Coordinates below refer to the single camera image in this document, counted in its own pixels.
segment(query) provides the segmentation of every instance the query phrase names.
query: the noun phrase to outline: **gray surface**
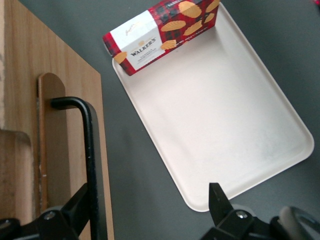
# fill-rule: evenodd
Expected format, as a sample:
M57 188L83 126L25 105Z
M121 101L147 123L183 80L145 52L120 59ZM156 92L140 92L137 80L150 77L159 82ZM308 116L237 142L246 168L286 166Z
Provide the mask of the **gray surface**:
M197 240L208 212L181 198L118 80L102 36L158 0L21 0L100 74L116 240ZM222 0L315 140L311 157L231 200L263 221L283 206L320 219L320 12L311 0Z

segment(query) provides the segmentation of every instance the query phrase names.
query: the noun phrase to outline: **white tray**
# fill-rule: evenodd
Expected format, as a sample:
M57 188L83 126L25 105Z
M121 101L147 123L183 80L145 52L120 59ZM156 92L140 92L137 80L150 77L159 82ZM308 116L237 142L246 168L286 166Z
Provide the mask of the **white tray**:
M128 76L113 67L195 211L209 210L209 183L219 183L230 199L314 149L311 133L222 4L214 28L140 72Z

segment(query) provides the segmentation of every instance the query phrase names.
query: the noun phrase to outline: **black metal handle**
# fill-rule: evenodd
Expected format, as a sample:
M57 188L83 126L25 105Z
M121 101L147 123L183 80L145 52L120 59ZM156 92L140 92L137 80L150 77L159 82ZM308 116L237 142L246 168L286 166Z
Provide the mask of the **black metal handle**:
M91 239L108 239L100 137L97 113L93 106L78 97L53 98L51 106L58 110L78 108L83 120L87 187L90 202Z

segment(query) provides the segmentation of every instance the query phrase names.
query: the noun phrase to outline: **wooden panel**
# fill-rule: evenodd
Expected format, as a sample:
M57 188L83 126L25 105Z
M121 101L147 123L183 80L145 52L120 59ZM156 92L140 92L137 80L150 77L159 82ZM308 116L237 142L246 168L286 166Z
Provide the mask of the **wooden panel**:
M72 196L66 111L51 107L51 99L65 97L65 86L57 75L38 78L39 149L41 165L41 210L64 205Z
M88 63L39 21L18 0L4 1L4 129L27 133L33 146L34 193L40 213L37 78L54 73L63 82L67 96L91 103L98 115L108 238L114 239L101 78ZM68 110L67 133L70 193L86 182L82 119L76 109Z
M33 211L33 155L23 132L0 129L0 219L18 218L27 224Z

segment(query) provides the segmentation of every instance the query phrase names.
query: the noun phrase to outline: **red tartan packaging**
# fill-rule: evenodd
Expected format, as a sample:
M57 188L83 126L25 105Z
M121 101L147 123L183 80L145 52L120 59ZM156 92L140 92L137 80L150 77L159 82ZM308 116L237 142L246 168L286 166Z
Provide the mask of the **red tartan packaging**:
M103 36L131 76L216 24L220 0L163 0Z

